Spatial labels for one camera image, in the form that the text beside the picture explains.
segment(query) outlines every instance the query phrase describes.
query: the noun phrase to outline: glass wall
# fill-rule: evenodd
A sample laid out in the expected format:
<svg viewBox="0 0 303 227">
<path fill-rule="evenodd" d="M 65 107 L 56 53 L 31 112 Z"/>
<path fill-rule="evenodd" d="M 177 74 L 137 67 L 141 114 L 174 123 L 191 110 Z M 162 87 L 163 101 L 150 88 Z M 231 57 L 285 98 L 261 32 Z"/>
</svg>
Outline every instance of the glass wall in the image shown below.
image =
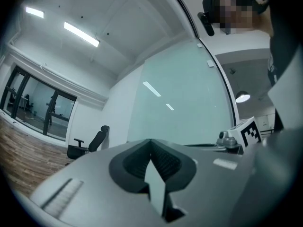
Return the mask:
<svg viewBox="0 0 303 227">
<path fill-rule="evenodd" d="M 223 79 L 198 40 L 174 45 L 143 66 L 128 141 L 161 139 L 182 145 L 215 143 L 233 127 Z"/>
<path fill-rule="evenodd" d="M 65 140 L 75 101 L 76 97 L 16 67 L 7 83 L 0 108 L 39 133 Z"/>
</svg>

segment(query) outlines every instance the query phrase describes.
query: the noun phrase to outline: white ceiling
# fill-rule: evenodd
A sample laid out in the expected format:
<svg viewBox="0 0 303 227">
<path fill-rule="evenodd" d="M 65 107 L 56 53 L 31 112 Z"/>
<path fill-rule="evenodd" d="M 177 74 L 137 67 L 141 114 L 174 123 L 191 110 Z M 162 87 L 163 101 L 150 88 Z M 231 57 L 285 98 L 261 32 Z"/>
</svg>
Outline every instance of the white ceiling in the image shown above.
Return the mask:
<svg viewBox="0 0 303 227">
<path fill-rule="evenodd" d="M 44 33 L 45 43 L 70 46 L 116 76 L 160 41 L 169 45 L 184 33 L 165 0 L 26 0 L 22 6 L 45 12 L 44 19 L 25 14 L 23 33 Z M 98 48 L 65 30 L 64 22 L 100 40 Z"/>
<path fill-rule="evenodd" d="M 267 59 L 241 61 L 222 65 L 234 95 L 241 90 L 250 94 L 250 99 L 237 104 L 240 118 L 260 116 L 273 107 L 267 93 L 271 89 L 267 76 Z"/>
</svg>

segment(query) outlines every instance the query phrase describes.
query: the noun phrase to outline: black window frame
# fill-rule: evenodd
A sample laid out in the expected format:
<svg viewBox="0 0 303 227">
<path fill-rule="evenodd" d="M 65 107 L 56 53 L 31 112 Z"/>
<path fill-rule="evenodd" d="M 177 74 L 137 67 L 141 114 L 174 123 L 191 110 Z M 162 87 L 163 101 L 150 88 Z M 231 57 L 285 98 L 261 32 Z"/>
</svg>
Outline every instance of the black window frame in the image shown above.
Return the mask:
<svg viewBox="0 0 303 227">
<path fill-rule="evenodd" d="M 18 73 L 21 74 L 21 75 L 23 75 L 24 78 L 23 78 L 23 80 L 22 80 L 22 82 L 21 82 L 21 84 L 20 84 L 20 86 L 18 88 L 18 91 L 14 91 L 13 89 L 10 88 L 10 86 L 11 86 L 11 84 L 12 84 L 15 76 Z M 35 130 L 35 129 L 33 129 L 33 128 L 25 125 L 25 124 L 23 124 L 22 122 L 20 122 L 19 120 L 16 119 L 17 110 L 19 108 L 19 103 L 20 103 L 20 100 L 21 100 L 22 93 L 23 93 L 24 88 L 27 85 L 27 82 L 28 82 L 28 80 L 30 78 L 33 78 L 33 79 L 37 80 L 38 82 L 40 82 L 40 83 L 42 83 L 42 84 L 44 84 L 44 85 L 46 85 L 46 86 L 48 86 L 48 87 L 50 87 L 50 88 L 52 88 L 54 90 L 52 99 L 51 99 L 51 101 L 49 103 L 48 109 L 47 109 L 46 114 L 45 114 L 45 122 L 44 122 L 44 127 L 43 127 L 43 133 L 41 133 L 41 132 L 39 132 L 39 131 L 37 131 L 37 130 Z M 8 95 L 9 92 L 12 93 L 15 96 L 15 102 L 13 104 L 13 109 L 12 109 L 12 112 L 11 112 L 10 115 L 4 110 L 6 97 L 7 97 L 7 95 Z M 35 76 L 33 76 L 32 74 L 30 74 L 29 72 L 25 71 L 24 69 L 22 69 L 18 65 L 16 65 L 15 68 L 14 68 L 14 70 L 13 70 L 13 72 L 12 72 L 12 74 L 9 77 L 9 80 L 8 80 L 6 86 L 5 86 L 5 89 L 4 89 L 2 98 L 1 98 L 1 102 L 0 102 L 0 109 L 4 113 L 6 113 L 7 115 L 9 115 L 12 119 L 15 119 L 16 121 L 22 123 L 22 125 L 30 128 L 33 131 L 36 131 L 38 133 L 41 133 L 43 135 L 46 135 L 48 137 L 51 137 L 51 138 L 54 138 L 54 139 L 57 139 L 57 140 L 66 141 L 66 140 L 62 140 L 62 139 L 59 139 L 59 138 L 47 135 L 47 133 L 48 133 L 48 123 L 49 123 L 50 117 L 59 118 L 61 120 L 67 121 L 67 122 L 69 122 L 69 120 L 70 120 L 70 118 L 67 118 L 67 117 L 64 117 L 64 116 L 61 116 L 61 115 L 57 115 L 56 113 L 51 112 L 51 109 L 54 107 L 54 104 L 55 104 L 55 102 L 57 100 L 57 97 L 59 95 L 65 97 L 65 98 L 67 98 L 69 100 L 72 100 L 74 102 L 76 102 L 76 100 L 77 100 L 76 96 L 73 96 L 71 94 L 63 92 L 60 89 L 57 89 L 57 88 L 55 88 L 55 87 L 53 87 L 53 86 L 51 86 L 51 85 L 43 82 L 42 80 L 36 78 Z"/>
</svg>

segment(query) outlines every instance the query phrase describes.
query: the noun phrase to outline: floor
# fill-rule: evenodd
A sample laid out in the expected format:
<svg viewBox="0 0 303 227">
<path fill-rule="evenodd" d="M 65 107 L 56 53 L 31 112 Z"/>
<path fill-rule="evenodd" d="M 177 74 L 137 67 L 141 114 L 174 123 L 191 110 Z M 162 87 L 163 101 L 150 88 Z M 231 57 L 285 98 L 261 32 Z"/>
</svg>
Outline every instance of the floor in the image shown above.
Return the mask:
<svg viewBox="0 0 303 227">
<path fill-rule="evenodd" d="M 24 134 L 0 119 L 0 166 L 11 186 L 27 197 L 46 178 L 72 162 L 67 148 Z"/>
<path fill-rule="evenodd" d="M 8 112 L 11 113 L 11 111 L 12 111 L 12 107 L 6 108 L 7 113 Z M 34 116 L 30 111 L 26 111 L 23 110 L 22 108 L 19 108 L 17 110 L 16 116 L 18 121 L 26 122 L 27 124 L 31 125 L 33 128 L 36 128 L 37 131 L 43 132 L 44 120 L 38 116 Z M 67 127 L 57 124 L 56 122 L 53 122 L 52 125 L 48 124 L 47 132 L 54 136 L 58 136 L 58 138 L 60 139 L 65 139 Z"/>
</svg>

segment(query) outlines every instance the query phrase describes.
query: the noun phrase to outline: black office chair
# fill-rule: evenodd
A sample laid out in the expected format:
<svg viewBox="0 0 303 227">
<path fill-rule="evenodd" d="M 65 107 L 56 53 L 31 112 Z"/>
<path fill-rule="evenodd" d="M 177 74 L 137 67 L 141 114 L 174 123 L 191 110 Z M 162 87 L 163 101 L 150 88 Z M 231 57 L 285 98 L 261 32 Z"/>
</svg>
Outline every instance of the black office chair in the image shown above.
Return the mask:
<svg viewBox="0 0 303 227">
<path fill-rule="evenodd" d="M 67 157 L 75 160 L 75 159 L 78 159 L 79 157 L 83 156 L 87 152 L 97 151 L 98 147 L 104 141 L 104 139 L 106 138 L 108 133 L 109 133 L 109 126 L 103 125 L 101 127 L 101 131 L 99 131 L 96 134 L 95 138 L 89 144 L 88 148 L 81 147 L 81 143 L 84 143 L 84 141 L 79 140 L 79 139 L 74 139 L 75 141 L 78 142 L 79 146 L 69 145 L 67 148 Z"/>
</svg>

